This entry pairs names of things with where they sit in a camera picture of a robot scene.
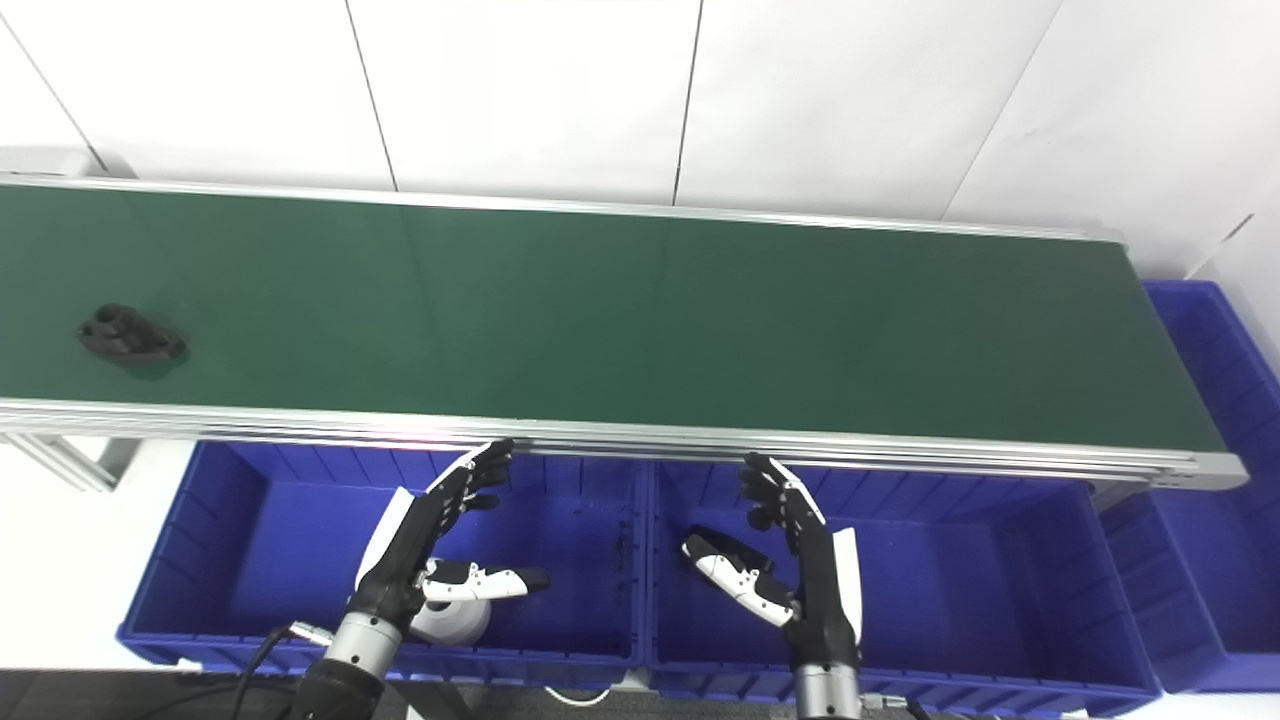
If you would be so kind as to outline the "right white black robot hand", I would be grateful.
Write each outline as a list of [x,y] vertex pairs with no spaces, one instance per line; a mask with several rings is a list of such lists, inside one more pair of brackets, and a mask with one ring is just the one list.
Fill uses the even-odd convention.
[[681,555],[710,585],[782,630],[792,667],[855,673],[861,661],[855,530],[831,530],[806,483],[772,456],[746,455],[739,479],[741,495],[753,502],[749,525],[783,532],[797,560],[797,587],[774,578],[753,547],[705,527],[690,528]]

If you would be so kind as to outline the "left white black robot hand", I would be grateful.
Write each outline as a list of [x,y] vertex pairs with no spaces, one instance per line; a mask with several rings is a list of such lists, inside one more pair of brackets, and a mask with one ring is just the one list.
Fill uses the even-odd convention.
[[411,498],[398,527],[346,605],[344,624],[371,625],[404,634],[430,603],[449,607],[512,600],[550,588],[540,568],[484,568],[476,562],[433,559],[435,544],[467,512],[494,509],[486,488],[504,484],[515,442],[494,439],[456,459]]

